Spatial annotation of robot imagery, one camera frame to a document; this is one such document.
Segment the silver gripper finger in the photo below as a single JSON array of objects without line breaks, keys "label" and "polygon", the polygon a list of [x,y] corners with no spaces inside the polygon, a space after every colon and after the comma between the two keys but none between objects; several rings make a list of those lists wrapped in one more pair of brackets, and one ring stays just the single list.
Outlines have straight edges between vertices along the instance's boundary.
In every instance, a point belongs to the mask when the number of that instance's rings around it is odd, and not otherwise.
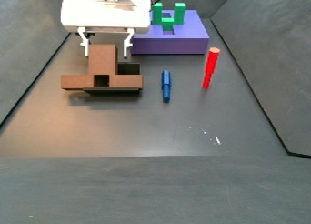
[{"label": "silver gripper finger", "polygon": [[124,49],[123,57],[124,58],[128,58],[128,49],[132,47],[131,39],[132,39],[134,34],[135,34],[135,29],[128,28],[127,33],[128,33],[128,36],[127,36],[127,38],[124,39],[124,42],[123,42],[123,49]]},{"label": "silver gripper finger", "polygon": [[87,38],[87,31],[84,27],[78,27],[78,34],[80,35],[82,38],[82,43],[80,45],[84,47],[84,55],[88,56],[88,38]]}]

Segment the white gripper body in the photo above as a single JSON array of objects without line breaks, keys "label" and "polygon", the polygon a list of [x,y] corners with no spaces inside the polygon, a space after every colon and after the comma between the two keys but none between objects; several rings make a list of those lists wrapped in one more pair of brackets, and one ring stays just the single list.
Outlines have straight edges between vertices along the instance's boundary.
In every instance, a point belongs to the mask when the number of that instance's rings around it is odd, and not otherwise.
[{"label": "white gripper body", "polygon": [[146,33],[151,25],[150,0],[63,0],[62,24],[68,32],[79,27],[134,28]]}]

